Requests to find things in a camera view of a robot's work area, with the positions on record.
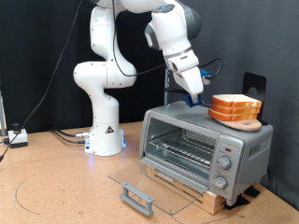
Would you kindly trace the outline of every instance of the stack of bread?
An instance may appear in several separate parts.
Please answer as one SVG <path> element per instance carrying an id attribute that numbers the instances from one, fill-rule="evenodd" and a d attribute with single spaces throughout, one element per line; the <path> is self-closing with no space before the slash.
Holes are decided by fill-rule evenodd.
<path id="1" fill-rule="evenodd" d="M 213 95 L 208 115 L 223 121 L 256 119 L 262 102 L 243 94 Z"/>

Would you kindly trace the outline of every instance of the metal handle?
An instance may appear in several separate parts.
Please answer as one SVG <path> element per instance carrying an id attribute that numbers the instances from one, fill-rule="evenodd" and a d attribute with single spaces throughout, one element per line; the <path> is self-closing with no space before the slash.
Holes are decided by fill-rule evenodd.
<path id="1" fill-rule="evenodd" d="M 147 215 L 148 217 L 151 217 L 153 215 L 153 211 L 151 210 L 152 203 L 155 201 L 154 198 L 150 197 L 148 194 L 142 192 L 141 190 L 133 187 L 127 182 L 124 182 L 121 184 L 123 186 L 123 193 L 121 194 L 121 198 L 123 198 L 127 203 L 129 203 L 132 207 L 137 209 L 139 212 L 142 212 L 143 214 Z M 138 197 L 142 198 L 144 201 L 146 201 L 146 206 L 143 206 L 142 204 L 138 203 L 137 201 L 133 200 L 129 196 L 129 190 L 137 195 Z"/>

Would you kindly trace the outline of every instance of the robot logo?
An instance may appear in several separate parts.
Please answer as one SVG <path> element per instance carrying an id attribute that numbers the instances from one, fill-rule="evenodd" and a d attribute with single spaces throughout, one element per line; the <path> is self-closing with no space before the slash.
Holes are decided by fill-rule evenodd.
<path id="1" fill-rule="evenodd" d="M 106 130 L 106 133 L 114 133 L 113 129 L 111 128 L 111 126 L 109 126 Z"/>

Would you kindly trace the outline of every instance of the toaster oven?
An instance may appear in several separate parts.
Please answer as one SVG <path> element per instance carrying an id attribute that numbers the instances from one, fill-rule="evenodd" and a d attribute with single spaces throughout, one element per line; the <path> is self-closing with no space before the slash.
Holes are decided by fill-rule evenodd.
<path id="1" fill-rule="evenodd" d="M 124 200 L 147 215 L 152 214 L 152 204 L 174 214 L 191 203 L 152 182 L 146 176 L 147 165 L 159 171 L 161 178 L 175 178 L 197 190 L 198 196 L 209 190 L 224 197 L 228 205 L 261 181 L 267 170 L 273 127 L 268 124 L 257 132 L 238 131 L 218 123 L 207 111 L 176 102 L 146 113 L 140 161 L 109 176 L 124 187 Z M 128 192 L 146 204 L 137 203 Z"/>

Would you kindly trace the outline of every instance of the oven control knob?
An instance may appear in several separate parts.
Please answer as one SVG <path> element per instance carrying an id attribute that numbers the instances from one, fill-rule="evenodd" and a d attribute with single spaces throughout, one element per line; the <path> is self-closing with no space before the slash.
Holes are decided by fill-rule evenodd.
<path id="1" fill-rule="evenodd" d="M 217 186 L 220 189 L 225 189 L 227 186 L 227 181 L 224 177 L 218 176 L 214 181 L 213 185 Z"/>
<path id="2" fill-rule="evenodd" d="M 227 170 L 231 167 L 231 161 L 227 157 L 221 157 L 217 160 L 217 164 L 223 168 L 224 170 Z"/>

